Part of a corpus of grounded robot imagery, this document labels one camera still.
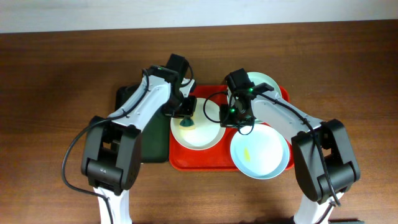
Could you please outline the green yellow sponge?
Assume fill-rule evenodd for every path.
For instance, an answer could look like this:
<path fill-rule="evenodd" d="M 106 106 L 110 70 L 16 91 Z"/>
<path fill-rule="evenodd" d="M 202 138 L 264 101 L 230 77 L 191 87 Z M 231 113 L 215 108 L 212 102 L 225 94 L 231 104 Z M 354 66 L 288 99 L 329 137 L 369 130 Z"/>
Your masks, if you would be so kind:
<path fill-rule="evenodd" d="M 192 117 L 185 117 L 179 122 L 179 127 L 182 130 L 193 130 L 195 129 L 195 122 Z"/>

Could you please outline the white plate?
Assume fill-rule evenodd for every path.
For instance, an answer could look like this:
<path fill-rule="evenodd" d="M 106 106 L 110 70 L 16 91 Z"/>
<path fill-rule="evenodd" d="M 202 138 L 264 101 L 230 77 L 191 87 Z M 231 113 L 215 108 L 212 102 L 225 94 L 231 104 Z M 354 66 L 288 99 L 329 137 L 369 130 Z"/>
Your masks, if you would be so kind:
<path fill-rule="evenodd" d="M 210 121 L 203 112 L 205 98 L 197 98 L 197 105 L 193 114 L 193 127 L 183 128 L 182 119 L 172 118 L 170 128 L 175 140 L 191 150 L 202 151 L 215 146 L 224 136 L 226 128 Z"/>

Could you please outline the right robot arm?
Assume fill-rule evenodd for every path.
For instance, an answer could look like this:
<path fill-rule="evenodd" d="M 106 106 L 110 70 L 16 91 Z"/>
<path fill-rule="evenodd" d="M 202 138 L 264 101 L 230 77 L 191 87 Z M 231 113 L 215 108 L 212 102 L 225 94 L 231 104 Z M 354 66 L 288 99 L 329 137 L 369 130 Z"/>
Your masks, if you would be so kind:
<path fill-rule="evenodd" d="M 341 121 L 322 121 L 300 111 L 268 84 L 229 84 L 228 104 L 222 105 L 222 126 L 242 130 L 259 119 L 290 141 L 295 176 L 303 199 L 289 223 L 328 223 L 340 198 L 361 172 Z"/>

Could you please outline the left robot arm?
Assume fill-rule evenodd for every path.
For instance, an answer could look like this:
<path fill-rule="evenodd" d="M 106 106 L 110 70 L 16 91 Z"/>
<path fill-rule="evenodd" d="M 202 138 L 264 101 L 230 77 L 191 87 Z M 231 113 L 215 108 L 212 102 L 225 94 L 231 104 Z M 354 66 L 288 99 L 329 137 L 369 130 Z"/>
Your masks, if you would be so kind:
<path fill-rule="evenodd" d="M 141 166 L 142 135 L 158 110 L 172 118 L 193 115 L 196 99 L 190 64 L 153 65 L 129 98 L 106 118 L 93 117 L 86 135 L 81 173 L 99 203 L 101 223 L 132 223 L 129 190 Z"/>

